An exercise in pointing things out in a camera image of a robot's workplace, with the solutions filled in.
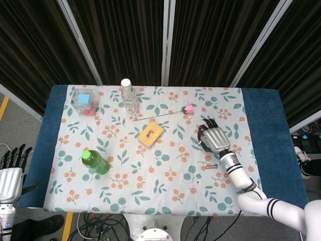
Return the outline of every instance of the sponge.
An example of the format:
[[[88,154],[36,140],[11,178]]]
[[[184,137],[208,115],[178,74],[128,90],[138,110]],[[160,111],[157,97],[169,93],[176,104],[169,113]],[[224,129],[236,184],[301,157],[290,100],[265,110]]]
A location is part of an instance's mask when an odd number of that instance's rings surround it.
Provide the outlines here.
[[[163,128],[156,124],[156,122],[150,122],[150,124],[139,135],[138,140],[146,147],[150,148],[152,144],[161,136]]]

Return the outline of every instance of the water bottle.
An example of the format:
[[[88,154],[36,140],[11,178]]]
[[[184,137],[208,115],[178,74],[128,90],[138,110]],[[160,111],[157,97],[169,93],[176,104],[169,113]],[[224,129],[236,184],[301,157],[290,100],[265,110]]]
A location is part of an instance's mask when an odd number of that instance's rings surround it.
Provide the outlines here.
[[[123,79],[121,81],[121,98],[124,103],[127,112],[135,112],[138,110],[138,100],[136,96],[136,90],[131,86],[129,79]]]
[[[109,162],[95,150],[84,151],[81,159],[86,167],[94,169],[100,175],[107,173],[110,168]]]

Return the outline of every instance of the yellow floor tape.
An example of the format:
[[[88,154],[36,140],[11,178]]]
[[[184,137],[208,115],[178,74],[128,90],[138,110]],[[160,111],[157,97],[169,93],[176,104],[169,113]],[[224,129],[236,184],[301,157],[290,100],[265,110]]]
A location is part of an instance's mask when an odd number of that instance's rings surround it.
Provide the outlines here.
[[[5,112],[5,109],[6,109],[6,106],[8,104],[8,101],[9,101],[8,96],[5,96],[5,98],[4,98],[3,102],[2,102],[2,105],[0,107],[0,121],[2,119],[2,116],[3,116],[4,112]]]
[[[72,216],[73,216],[72,212],[67,213],[65,227],[64,227],[64,233],[62,235],[61,241],[67,241],[67,239],[69,237],[70,227],[71,227],[71,223],[72,223]]]

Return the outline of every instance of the metal frame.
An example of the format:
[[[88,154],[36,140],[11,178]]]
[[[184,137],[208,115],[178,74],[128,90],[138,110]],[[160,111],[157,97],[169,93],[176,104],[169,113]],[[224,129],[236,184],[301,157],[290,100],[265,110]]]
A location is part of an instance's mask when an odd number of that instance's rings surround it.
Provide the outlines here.
[[[34,118],[36,118],[37,120],[42,122],[42,116],[41,115],[39,115],[37,112],[35,112],[31,107],[29,107],[21,99],[16,97],[11,91],[9,91],[7,88],[5,88],[2,84],[0,84],[0,92],[2,94],[4,94],[4,95],[8,96],[10,100],[12,100],[14,103],[16,103],[22,109],[24,109],[26,112],[28,112]]]
[[[176,0],[164,0],[163,61],[161,86],[169,85]]]
[[[72,33],[74,34],[74,37],[75,37],[75,39],[81,49],[81,52],[83,53],[83,55],[87,61],[87,64],[88,64],[97,84],[103,85],[103,83],[100,79],[99,73],[97,71],[97,68],[94,64],[94,61],[92,60],[89,50],[87,48],[87,45],[84,41],[84,38],[82,37],[79,26],[78,26],[77,21],[75,19],[75,16],[69,6],[68,1],[67,0],[57,0],[57,3],[59,4],[60,9],[65,16],[65,19],[67,20]]]
[[[230,87],[236,87],[238,82],[240,81],[241,77],[247,70],[247,68],[252,63],[253,59],[257,55],[257,53],[262,48],[263,44],[267,40],[267,38],[270,36],[271,32],[274,30],[275,26],[278,24],[280,19],[283,17],[286,10],[289,8],[293,0],[280,0],[277,6],[275,7],[273,13],[271,14],[269,20],[265,24],[262,32],[260,33],[259,37],[256,39],[252,49],[246,56],[241,68],[235,75],[232,83],[230,84]]]
[[[299,122],[295,126],[291,127],[290,128],[290,133],[293,133],[293,132],[296,132],[297,130],[300,130],[304,126],[310,124],[313,121],[316,121],[320,117],[321,117],[321,110],[319,110],[317,113],[314,113],[313,115],[309,116],[308,118],[302,120],[301,122]]]

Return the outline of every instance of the green tea bottle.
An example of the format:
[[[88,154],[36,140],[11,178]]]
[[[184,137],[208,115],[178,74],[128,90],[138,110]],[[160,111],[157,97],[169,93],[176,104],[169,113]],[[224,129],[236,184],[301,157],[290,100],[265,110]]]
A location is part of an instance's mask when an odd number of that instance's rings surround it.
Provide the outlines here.
[[[100,175],[107,173],[109,170],[109,162],[95,150],[84,151],[81,158],[86,167],[94,169]]]

